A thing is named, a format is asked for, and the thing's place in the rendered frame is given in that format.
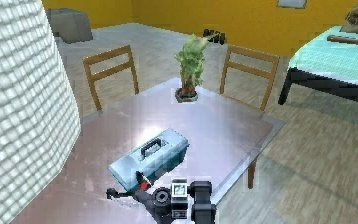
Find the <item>brown baseball bat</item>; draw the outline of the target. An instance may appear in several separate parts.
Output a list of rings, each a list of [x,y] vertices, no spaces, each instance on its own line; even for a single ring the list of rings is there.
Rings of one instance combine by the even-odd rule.
[[[329,35],[327,41],[358,45],[358,39],[343,36]]]

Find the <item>white textured lampshade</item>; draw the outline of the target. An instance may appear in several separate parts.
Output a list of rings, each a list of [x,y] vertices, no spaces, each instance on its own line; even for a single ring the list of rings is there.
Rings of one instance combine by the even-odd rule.
[[[0,224],[61,172],[79,110],[41,0],[0,0]]]

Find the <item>grey box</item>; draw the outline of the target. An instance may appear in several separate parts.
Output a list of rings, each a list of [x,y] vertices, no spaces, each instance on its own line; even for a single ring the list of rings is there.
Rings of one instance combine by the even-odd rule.
[[[65,43],[71,44],[93,39],[90,22],[85,12],[60,8],[48,9],[46,15],[53,34]]]

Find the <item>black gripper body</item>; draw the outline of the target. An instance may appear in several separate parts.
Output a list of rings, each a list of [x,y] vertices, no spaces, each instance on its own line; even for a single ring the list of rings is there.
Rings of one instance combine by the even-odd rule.
[[[137,201],[142,203],[157,224],[171,224],[171,194],[166,187],[156,189],[152,194],[137,192]]]

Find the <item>grey framed wall picture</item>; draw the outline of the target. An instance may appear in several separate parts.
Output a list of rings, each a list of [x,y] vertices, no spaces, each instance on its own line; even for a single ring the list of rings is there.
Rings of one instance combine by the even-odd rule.
[[[304,9],[307,0],[277,0],[277,6],[281,8]]]

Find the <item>glossy grey dining table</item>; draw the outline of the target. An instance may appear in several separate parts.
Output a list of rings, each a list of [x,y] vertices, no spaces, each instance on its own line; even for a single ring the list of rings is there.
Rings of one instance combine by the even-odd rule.
[[[118,185],[108,167],[167,128],[186,137],[189,148],[155,184],[209,180],[218,203],[283,123],[206,89],[197,101],[180,103],[179,84],[173,78],[85,116],[60,174],[11,224],[155,224],[132,199],[107,199],[107,189]]]

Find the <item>bed with teal cover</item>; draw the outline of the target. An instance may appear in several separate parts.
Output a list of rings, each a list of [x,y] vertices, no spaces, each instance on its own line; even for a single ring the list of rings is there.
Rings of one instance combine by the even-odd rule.
[[[358,45],[327,41],[329,35],[358,39],[333,26],[300,47],[290,58],[278,99],[283,105],[293,84],[358,102]]]

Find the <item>wooden chair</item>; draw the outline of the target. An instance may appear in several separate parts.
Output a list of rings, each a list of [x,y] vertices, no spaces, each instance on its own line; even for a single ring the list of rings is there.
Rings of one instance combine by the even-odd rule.
[[[91,71],[90,66],[97,64],[99,62],[103,62],[106,60],[109,60],[111,58],[115,58],[121,55],[127,55],[128,60],[122,64],[112,66],[108,69],[93,73]],[[133,86],[134,86],[134,93],[138,94],[140,92],[139,90],[139,83],[138,83],[138,76],[136,73],[136,67],[134,63],[133,53],[130,45],[125,45],[119,48],[115,48],[112,50],[108,50],[99,54],[95,54],[92,56],[85,57],[83,59],[83,66],[85,70],[85,74],[87,76],[88,86],[90,89],[91,96],[93,98],[95,107],[98,111],[102,110],[102,105],[100,103],[97,90],[95,87],[95,82],[99,81],[101,79],[104,79],[106,77],[109,77],[115,73],[118,73],[123,70],[130,69],[132,73],[133,78]]]
[[[272,65],[271,70],[270,71],[265,71],[265,70],[255,68],[255,67],[252,67],[252,66],[249,66],[249,65],[234,62],[234,61],[231,60],[231,54],[232,53],[242,55],[242,56],[247,56],[247,57],[250,57],[250,58],[253,58],[253,59],[258,59],[258,60],[261,60],[261,61],[269,62]],[[268,84],[267,84],[266,91],[264,93],[261,105],[259,107],[255,107],[253,105],[247,104],[247,106],[249,106],[249,107],[251,107],[253,109],[260,110],[260,111],[264,112],[265,108],[267,106],[268,99],[270,97],[271,91],[272,91],[272,87],[274,85],[275,76],[276,76],[276,72],[277,72],[277,69],[278,69],[279,61],[280,61],[280,57],[278,55],[275,55],[275,54],[259,52],[257,50],[238,47],[238,46],[235,46],[235,45],[229,45],[227,47],[226,57],[225,57],[225,61],[224,61],[223,69],[222,69],[219,93],[221,95],[223,95],[224,92],[225,92],[227,72],[228,72],[229,68],[233,68],[233,69],[239,70],[241,72],[246,72],[246,73],[249,73],[251,75],[261,77],[261,78],[265,78],[265,79],[268,80]]]

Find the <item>black dumbbell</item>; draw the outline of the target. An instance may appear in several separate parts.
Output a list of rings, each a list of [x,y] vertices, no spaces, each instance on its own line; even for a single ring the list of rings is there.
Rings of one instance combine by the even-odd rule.
[[[219,43],[221,45],[224,45],[226,42],[226,34],[219,31],[205,29],[203,31],[203,36],[209,42]]]

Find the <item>green house plant in pot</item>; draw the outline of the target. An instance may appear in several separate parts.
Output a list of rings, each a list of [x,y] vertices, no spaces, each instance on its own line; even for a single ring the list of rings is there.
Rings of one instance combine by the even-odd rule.
[[[180,64],[181,87],[175,91],[179,103],[194,102],[198,99],[196,87],[203,83],[203,51],[207,45],[207,37],[192,34],[183,44],[182,50],[174,56]]]

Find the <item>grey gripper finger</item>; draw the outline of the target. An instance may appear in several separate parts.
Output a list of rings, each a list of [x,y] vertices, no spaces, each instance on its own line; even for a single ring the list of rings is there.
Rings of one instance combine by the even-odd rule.
[[[142,172],[136,171],[135,175],[140,190],[146,191],[152,186],[150,180]]]
[[[114,188],[108,188],[106,190],[106,196],[108,199],[121,197],[132,197],[134,200],[139,199],[139,195],[136,192],[118,192]]]

